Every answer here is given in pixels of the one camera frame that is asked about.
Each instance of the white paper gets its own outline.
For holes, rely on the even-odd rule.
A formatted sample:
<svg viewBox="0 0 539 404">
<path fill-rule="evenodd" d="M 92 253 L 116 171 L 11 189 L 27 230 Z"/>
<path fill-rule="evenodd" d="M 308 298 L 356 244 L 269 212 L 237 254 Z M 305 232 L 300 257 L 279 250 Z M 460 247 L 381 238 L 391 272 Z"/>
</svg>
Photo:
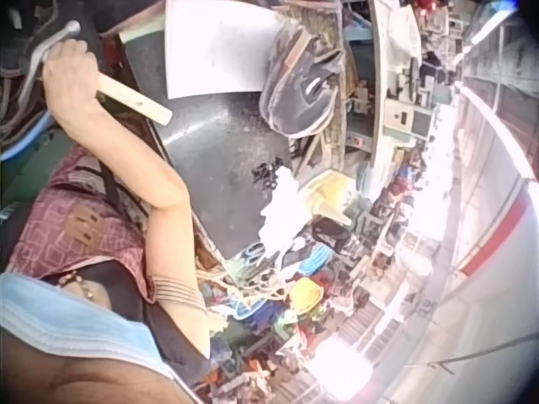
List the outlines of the white paper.
<svg viewBox="0 0 539 404">
<path fill-rule="evenodd" d="M 262 91 L 283 17 L 228 0 L 167 0 L 168 98 Z"/>
</svg>

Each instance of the blue cloth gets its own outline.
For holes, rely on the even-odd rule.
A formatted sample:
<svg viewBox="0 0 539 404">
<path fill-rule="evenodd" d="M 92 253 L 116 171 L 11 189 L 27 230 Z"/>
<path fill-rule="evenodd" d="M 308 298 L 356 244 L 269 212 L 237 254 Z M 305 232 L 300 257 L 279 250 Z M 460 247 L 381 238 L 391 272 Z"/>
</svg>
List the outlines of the blue cloth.
<svg viewBox="0 0 539 404">
<path fill-rule="evenodd" d="M 161 360 L 146 325 L 130 322 L 45 282 L 1 274 L 0 327 L 46 354 L 138 364 L 176 380 L 190 392 Z"/>
</svg>

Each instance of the fluorescent light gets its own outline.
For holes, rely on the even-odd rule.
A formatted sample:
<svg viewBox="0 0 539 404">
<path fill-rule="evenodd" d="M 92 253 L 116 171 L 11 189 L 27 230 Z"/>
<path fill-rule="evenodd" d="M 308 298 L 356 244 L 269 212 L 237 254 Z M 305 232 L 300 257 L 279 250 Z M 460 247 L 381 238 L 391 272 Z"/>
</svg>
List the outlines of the fluorescent light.
<svg viewBox="0 0 539 404">
<path fill-rule="evenodd" d="M 516 8 L 509 10 L 498 11 L 493 15 L 487 23 L 481 27 L 479 32 L 477 32 L 472 39 L 470 40 L 472 44 L 477 45 L 479 42 L 484 40 L 488 34 L 490 34 L 498 25 L 502 23 L 507 17 L 516 11 Z"/>
<path fill-rule="evenodd" d="M 458 65 L 461 60 L 464 58 L 464 54 L 463 53 L 459 53 L 457 56 L 455 56 L 455 58 L 453 59 L 453 62 L 452 62 L 452 65 L 453 66 L 456 66 Z"/>
<path fill-rule="evenodd" d="M 339 401 L 350 400 L 372 377 L 371 362 L 336 337 L 322 341 L 305 367 Z"/>
</svg>

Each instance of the black strap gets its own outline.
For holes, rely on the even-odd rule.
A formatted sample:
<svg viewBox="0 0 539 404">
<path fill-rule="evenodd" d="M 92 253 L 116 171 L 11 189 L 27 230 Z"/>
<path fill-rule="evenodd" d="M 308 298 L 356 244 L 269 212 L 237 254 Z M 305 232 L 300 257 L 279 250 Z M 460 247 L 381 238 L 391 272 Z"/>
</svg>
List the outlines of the black strap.
<svg viewBox="0 0 539 404">
<path fill-rule="evenodd" d="M 110 171 L 110 168 L 105 166 L 101 161 L 99 161 L 99 167 L 101 168 L 101 175 L 103 176 L 104 192 L 107 202 L 116 209 L 120 216 L 125 217 L 124 206 L 120 202 L 115 175 Z"/>
</svg>

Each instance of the black cable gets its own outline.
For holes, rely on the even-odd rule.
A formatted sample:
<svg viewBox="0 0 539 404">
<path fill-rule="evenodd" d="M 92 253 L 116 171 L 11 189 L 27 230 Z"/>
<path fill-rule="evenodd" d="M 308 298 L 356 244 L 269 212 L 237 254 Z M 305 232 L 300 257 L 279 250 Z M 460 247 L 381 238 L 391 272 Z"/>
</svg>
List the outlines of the black cable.
<svg viewBox="0 0 539 404">
<path fill-rule="evenodd" d="M 418 367 L 418 366 L 433 366 L 433 365 L 445 366 L 447 364 L 454 364 L 455 362 L 462 362 L 463 360 L 475 359 L 475 358 L 479 358 L 485 355 L 493 354 L 495 352 L 502 351 L 507 348 L 513 348 L 522 343 L 528 343 L 536 339 L 539 339 L 539 332 L 534 332 L 532 334 L 525 335 L 524 337 L 512 339 L 511 341 L 508 341 L 507 343 L 501 343 L 500 345 L 496 345 L 492 348 L 483 349 L 481 351 L 470 353 L 468 355 L 457 356 L 455 358 L 450 358 L 450 359 L 436 360 L 433 362 L 425 362 L 424 364 L 407 364 L 404 367 L 413 368 L 413 367 Z"/>
</svg>

